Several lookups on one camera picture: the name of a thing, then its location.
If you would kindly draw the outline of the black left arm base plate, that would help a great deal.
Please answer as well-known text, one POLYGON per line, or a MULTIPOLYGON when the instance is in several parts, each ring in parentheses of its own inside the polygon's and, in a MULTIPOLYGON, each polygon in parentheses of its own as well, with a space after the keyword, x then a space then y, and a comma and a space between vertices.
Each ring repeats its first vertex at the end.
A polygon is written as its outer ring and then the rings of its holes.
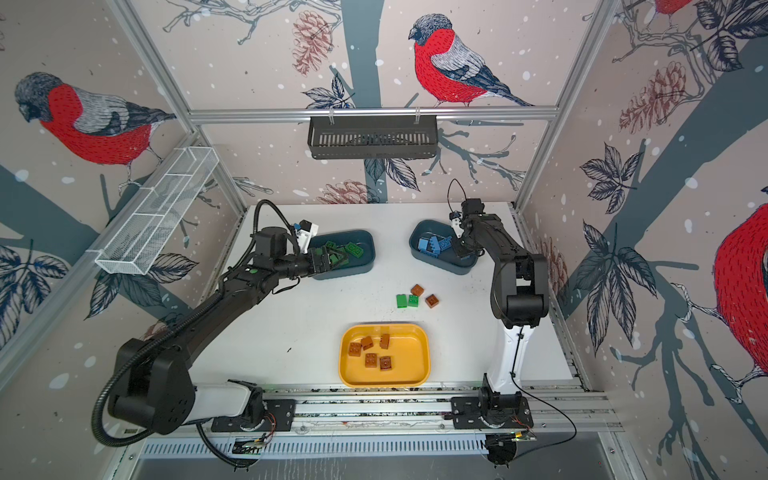
POLYGON ((258 400, 234 417, 216 417, 215 433, 288 432, 291 430, 297 402, 294 399, 258 400))

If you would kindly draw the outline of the blue lego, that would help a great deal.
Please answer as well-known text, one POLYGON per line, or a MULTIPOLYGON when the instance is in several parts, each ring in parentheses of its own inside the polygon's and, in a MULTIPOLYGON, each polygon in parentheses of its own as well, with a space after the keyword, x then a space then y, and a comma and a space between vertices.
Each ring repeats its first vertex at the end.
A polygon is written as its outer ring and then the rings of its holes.
POLYGON ((438 246, 441 252, 448 251, 452 248, 452 238, 451 237, 440 237, 438 239, 438 246))

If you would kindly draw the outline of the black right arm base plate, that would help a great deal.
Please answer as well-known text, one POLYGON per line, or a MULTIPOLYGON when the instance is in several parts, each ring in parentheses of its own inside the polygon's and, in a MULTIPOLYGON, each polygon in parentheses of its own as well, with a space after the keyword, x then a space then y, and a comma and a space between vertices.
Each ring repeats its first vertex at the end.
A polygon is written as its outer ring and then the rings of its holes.
POLYGON ((528 399, 520 393, 483 400, 479 397, 452 397, 448 417, 457 430, 527 430, 534 426, 528 399))

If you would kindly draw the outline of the long green lego brick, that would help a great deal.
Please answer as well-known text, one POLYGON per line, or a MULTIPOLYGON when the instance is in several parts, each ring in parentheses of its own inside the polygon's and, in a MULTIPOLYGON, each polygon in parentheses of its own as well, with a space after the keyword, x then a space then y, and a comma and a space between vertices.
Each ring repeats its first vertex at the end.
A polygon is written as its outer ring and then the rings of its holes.
POLYGON ((345 248, 345 251, 346 251, 346 252, 347 252, 349 255, 351 255, 352 257, 355 257, 355 258, 362 258, 362 257, 363 257, 363 255, 364 255, 364 249, 363 249, 363 247, 362 247, 360 244, 358 244, 358 243, 349 242, 349 243, 347 243, 347 244, 344 246, 344 248, 345 248))

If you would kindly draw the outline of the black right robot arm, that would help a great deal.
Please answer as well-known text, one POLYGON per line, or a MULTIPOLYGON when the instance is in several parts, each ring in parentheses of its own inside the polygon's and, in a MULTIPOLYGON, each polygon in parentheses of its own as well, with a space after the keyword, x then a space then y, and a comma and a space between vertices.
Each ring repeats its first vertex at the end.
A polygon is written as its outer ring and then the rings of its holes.
POLYGON ((503 332, 499 363, 480 389, 480 417, 493 428, 507 422, 526 427, 520 374, 531 333, 549 312, 547 260, 521 246, 479 198, 466 196, 460 209, 449 209, 449 220, 457 257, 487 255, 494 263, 490 307, 503 332))

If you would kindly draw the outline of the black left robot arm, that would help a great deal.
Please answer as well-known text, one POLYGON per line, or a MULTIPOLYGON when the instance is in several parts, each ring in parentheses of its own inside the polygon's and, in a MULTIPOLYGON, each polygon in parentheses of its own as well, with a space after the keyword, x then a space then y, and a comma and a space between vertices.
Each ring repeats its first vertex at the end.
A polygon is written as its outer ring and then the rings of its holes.
POLYGON ((208 299, 151 339, 124 343, 93 407, 94 438, 107 447, 123 447, 215 418, 259 425, 268 414, 260 387, 238 380, 195 385, 190 369, 232 322, 269 295, 281 293, 280 281, 297 286, 305 277, 330 270, 327 249, 311 244, 318 230, 308 220, 255 227, 245 252, 219 277, 208 299))

